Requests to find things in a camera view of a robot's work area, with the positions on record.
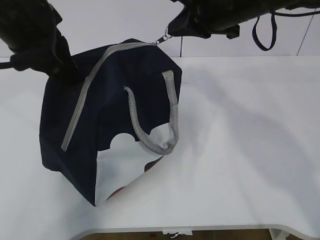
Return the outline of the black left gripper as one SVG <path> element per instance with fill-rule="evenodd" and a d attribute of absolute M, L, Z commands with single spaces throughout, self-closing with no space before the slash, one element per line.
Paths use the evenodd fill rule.
<path fill-rule="evenodd" d="M 66 85 L 79 83 L 80 71 L 66 38 L 57 28 L 62 20 L 46 0 L 2 0 L 0 39 L 13 54 L 0 68 L 19 72 L 32 69 Z"/>

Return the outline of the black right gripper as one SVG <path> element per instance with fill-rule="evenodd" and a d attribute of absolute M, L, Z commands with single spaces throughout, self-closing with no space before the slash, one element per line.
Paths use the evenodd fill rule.
<path fill-rule="evenodd" d="M 240 26 L 223 21 L 235 9 L 233 0 L 180 0 L 182 11 L 168 24 L 167 32 L 173 37 L 198 37 L 225 35 L 228 39 L 240 36 Z"/>

